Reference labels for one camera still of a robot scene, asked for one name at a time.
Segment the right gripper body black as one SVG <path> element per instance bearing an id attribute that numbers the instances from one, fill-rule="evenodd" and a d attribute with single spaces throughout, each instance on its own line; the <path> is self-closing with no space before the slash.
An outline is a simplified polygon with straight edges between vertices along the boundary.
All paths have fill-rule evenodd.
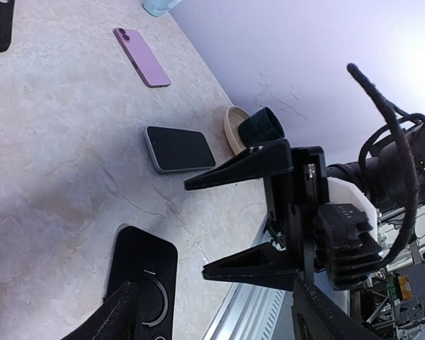
<path id="1" fill-rule="evenodd" d="M 303 254 L 304 228 L 329 202 L 324 150 L 321 147 L 291 149 L 292 170 L 264 178 L 270 235 L 290 255 Z"/>

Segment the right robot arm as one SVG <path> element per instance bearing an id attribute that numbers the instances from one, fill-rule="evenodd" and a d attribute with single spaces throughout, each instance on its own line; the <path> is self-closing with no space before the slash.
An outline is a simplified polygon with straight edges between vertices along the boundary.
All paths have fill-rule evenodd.
<path id="1" fill-rule="evenodd" d="M 388 265 L 414 238 L 425 203 L 425 122 L 392 137 L 376 157 L 325 164 L 320 147 L 253 144 L 187 180 L 188 191 L 262 179 L 273 243 L 209 263 L 207 280 L 290 291 L 298 275 L 325 271 L 348 290 Z"/>

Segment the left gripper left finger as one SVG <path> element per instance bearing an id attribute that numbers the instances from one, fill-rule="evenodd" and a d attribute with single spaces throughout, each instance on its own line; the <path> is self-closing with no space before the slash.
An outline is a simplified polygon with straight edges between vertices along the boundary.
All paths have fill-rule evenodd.
<path id="1" fill-rule="evenodd" d="M 63 339 L 127 339 L 132 328 L 142 335 L 138 286 L 123 283 L 84 323 Z"/>

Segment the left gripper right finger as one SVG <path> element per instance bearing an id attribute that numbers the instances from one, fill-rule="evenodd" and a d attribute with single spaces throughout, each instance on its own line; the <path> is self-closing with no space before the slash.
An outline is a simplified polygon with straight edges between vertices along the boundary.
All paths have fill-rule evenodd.
<path id="1" fill-rule="evenodd" d="M 374 333 L 351 319 L 316 285 L 297 278 L 293 290 L 293 329 L 296 339 L 365 340 Z"/>

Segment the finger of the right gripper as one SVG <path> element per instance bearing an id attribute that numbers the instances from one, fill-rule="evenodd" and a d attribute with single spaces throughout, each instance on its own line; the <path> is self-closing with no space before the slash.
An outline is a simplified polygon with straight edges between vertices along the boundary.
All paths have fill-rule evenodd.
<path id="1" fill-rule="evenodd" d="M 186 191 L 201 190 L 285 174 L 292 170 L 293 160 L 287 140 L 262 142 L 246 148 L 216 169 L 185 180 L 184 188 Z"/>
<path id="2" fill-rule="evenodd" d="M 293 291 L 299 272 L 300 265 L 288 251 L 279 251 L 272 244 L 260 244 L 205 265 L 202 274 L 208 281 Z"/>

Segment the white-edged phone screen up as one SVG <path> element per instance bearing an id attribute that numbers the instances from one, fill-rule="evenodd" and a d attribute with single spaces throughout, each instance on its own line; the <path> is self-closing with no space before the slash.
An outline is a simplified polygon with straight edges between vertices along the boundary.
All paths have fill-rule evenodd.
<path id="1" fill-rule="evenodd" d="M 199 171 L 216 165 L 203 133 L 148 126 L 144 139 L 154 168 L 161 174 Z"/>

